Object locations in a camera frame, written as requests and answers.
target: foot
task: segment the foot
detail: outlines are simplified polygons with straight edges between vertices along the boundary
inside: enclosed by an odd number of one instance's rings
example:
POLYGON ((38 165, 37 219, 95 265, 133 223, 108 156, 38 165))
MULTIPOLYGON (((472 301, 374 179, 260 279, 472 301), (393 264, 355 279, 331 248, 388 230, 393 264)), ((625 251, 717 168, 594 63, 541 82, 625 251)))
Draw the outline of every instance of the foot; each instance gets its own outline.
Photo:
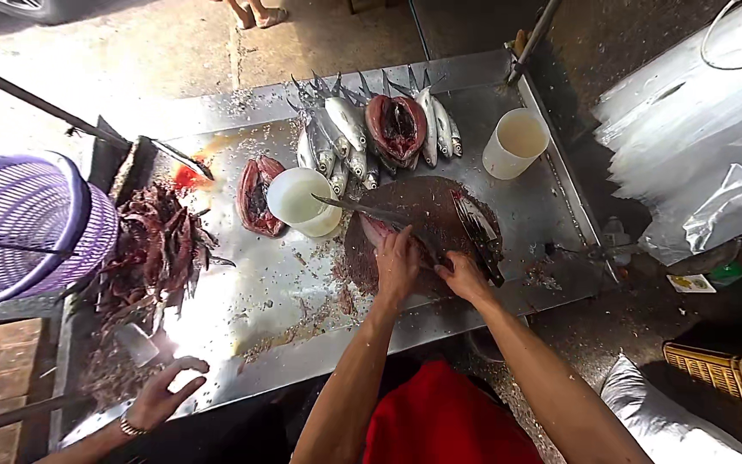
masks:
POLYGON ((284 8, 265 8, 265 16, 256 17, 256 26, 267 29, 288 19, 288 11, 284 8))
POLYGON ((237 16, 237 28, 239 30, 244 31, 245 29, 251 29, 256 26, 254 12, 248 3, 240 5, 239 11, 237 8, 233 8, 233 12, 237 16))

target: hand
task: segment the hand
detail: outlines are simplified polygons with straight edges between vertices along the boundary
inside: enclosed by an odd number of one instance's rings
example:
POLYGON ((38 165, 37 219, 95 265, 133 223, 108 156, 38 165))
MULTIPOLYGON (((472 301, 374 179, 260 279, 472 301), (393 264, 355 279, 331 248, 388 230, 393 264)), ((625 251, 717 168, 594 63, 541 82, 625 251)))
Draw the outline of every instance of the hand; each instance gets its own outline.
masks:
POLYGON ((176 412, 188 396, 205 384, 205 377, 196 377, 182 387, 177 393, 170 393, 168 386, 176 375, 186 369, 194 369, 202 374, 207 374, 209 366, 205 361, 192 356, 180 357, 173 364, 166 367, 164 371, 151 377, 142 388, 142 392, 136 401, 128 409, 128 424, 144 430, 153 430, 156 426, 165 422, 176 412))
POLYGON ((396 307, 411 293, 411 286, 420 273, 420 251, 409 240, 412 226, 399 234, 385 238, 382 248, 377 248, 379 292, 377 299, 396 307))
POLYGON ((459 251, 449 251, 446 256, 454 263, 454 272, 439 264, 434 266, 434 270, 454 293, 475 306, 484 301, 494 300, 494 293, 491 292, 488 281, 473 259, 459 251))

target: person's left hand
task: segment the person's left hand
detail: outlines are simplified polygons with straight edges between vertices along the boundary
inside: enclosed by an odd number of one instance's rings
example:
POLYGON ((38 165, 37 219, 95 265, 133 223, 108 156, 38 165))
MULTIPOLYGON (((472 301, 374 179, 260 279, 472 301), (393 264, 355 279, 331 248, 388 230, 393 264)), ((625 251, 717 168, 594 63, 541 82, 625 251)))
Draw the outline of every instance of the person's left hand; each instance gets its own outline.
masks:
POLYGON ((154 375, 145 383, 142 392, 139 393, 125 416, 128 424, 150 431, 171 417, 176 412, 176 408, 187 400, 188 396, 199 390, 207 380, 202 376, 196 377, 183 386, 182 390, 170 393, 168 386, 178 373, 186 369, 194 369, 207 374, 210 368, 205 361, 192 356, 180 357, 174 361, 164 371, 154 375))
POLYGON ((379 270, 377 298, 393 307, 411 293, 411 286, 420 273, 420 251, 409 240, 411 229, 412 226, 408 226, 399 234, 388 235, 383 246, 376 250, 379 270))

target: person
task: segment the person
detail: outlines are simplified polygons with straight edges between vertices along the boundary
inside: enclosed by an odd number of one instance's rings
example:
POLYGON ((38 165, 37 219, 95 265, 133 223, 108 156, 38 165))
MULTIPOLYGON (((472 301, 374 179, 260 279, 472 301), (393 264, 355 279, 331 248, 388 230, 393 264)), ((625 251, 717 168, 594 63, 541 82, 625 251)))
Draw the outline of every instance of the person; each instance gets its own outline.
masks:
MULTIPOLYGON (((377 399, 383 367, 401 303, 420 271, 411 226, 391 234, 375 250, 378 292, 307 418, 292 464, 541 462, 529 436, 509 410, 445 361, 422 365, 411 379, 377 399)), ((482 315, 537 421, 570 464, 647 464, 651 460, 591 387, 546 343, 505 311, 477 264, 448 252, 453 269, 437 274, 482 315)), ((143 388, 128 414, 42 462, 94 462, 132 437, 166 420, 202 383, 194 379, 176 394, 167 386, 176 374, 194 368, 194 358, 177 360, 143 388)))
POLYGON ((240 30, 251 29, 254 26, 267 29, 288 19, 288 11, 284 8, 266 8, 262 0, 248 0, 240 4, 238 0, 228 0, 233 13, 237 15, 237 27, 240 30))

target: wooden cutting board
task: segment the wooden cutting board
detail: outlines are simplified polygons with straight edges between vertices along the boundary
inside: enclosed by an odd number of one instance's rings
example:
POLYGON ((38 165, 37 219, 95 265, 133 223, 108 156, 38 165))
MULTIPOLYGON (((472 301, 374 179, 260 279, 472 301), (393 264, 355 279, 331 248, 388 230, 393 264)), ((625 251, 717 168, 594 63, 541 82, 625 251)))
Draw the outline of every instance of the wooden cutting board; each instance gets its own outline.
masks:
MULTIPOLYGON (((448 250, 475 253, 474 245, 466 234, 457 216, 451 191, 462 192, 474 201, 488 218, 491 227, 499 235, 500 227, 491 209, 472 197, 462 184, 438 176, 410 177, 387 183, 367 191, 360 199, 365 206, 387 209, 402 213, 414 221, 414 227, 421 227, 437 237, 441 254, 448 250)), ((365 237, 359 216, 355 213, 345 235, 345 277, 349 278, 366 293, 377 292, 377 262, 374 247, 365 237)), ((425 296, 453 296, 452 291, 436 274, 421 269, 414 292, 425 296)))

